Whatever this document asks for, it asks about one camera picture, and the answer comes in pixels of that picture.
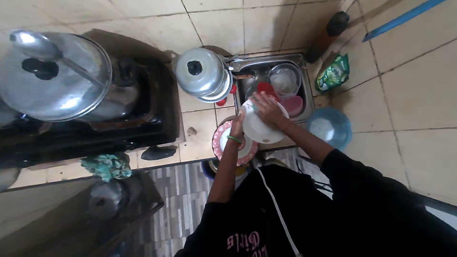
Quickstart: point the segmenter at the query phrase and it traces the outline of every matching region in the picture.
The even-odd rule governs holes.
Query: blue plastic bowl
[[[306,129],[340,151],[352,139],[351,122],[346,115],[331,107],[317,109],[309,117]]]

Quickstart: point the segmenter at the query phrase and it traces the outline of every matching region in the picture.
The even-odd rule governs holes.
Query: white drawstring
[[[265,185],[266,189],[268,190],[268,192],[269,192],[270,195],[271,195],[271,199],[273,199],[273,203],[274,203],[274,205],[275,205],[276,212],[278,213],[279,220],[281,221],[282,227],[284,228],[284,232],[285,232],[286,235],[287,235],[287,239],[289,240],[290,246],[292,246],[292,250],[293,250],[293,252],[295,253],[295,256],[296,256],[296,257],[302,257],[303,255],[302,255],[301,253],[298,252],[297,247],[295,246],[295,244],[294,244],[293,241],[292,241],[292,237],[290,236],[289,230],[287,229],[287,226],[286,226],[286,223],[284,222],[284,219],[282,218],[281,211],[279,210],[278,203],[276,202],[275,196],[274,196],[273,193],[271,192],[270,188],[266,185],[265,178],[263,177],[262,171],[260,171],[259,168],[257,168],[257,170],[259,171],[260,176],[262,177],[263,184]]]

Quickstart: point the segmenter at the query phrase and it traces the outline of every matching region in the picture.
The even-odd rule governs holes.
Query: blue pipe
[[[375,28],[374,30],[368,32],[365,37],[363,38],[362,42],[368,41],[374,37],[377,37],[396,26],[402,25],[403,23],[411,20],[412,18],[418,16],[419,14],[430,10],[431,8],[435,7],[436,5],[444,2],[446,0],[428,0],[425,3],[421,4],[420,6],[409,10],[408,12],[400,15],[399,17],[387,22],[386,24]]]

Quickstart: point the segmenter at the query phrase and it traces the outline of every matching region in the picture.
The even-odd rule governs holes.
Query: white plate
[[[230,130],[231,130],[231,128],[226,129],[224,131],[224,133],[222,133],[221,139],[219,141],[219,145],[221,146],[222,152],[224,152],[225,145],[227,144],[227,140],[228,140],[227,136],[230,135]],[[250,139],[246,135],[244,135],[244,141],[246,142],[246,144],[240,151],[238,151],[238,159],[245,157],[251,151],[252,139]]]
[[[289,118],[287,111],[284,107],[277,103],[281,108],[284,116]],[[251,100],[247,100],[243,103],[241,110],[246,114],[243,121],[243,131],[252,140],[261,144],[273,144],[281,141],[286,135],[279,130],[274,130],[257,116],[254,109],[254,104]]]

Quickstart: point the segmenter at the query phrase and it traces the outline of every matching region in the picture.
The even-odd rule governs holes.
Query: green bracelet
[[[236,138],[236,137],[233,137],[233,136],[228,135],[227,138],[230,138],[230,139],[233,139],[233,140],[237,141],[240,145],[243,144],[243,142],[241,142],[241,140],[239,140],[239,139]]]

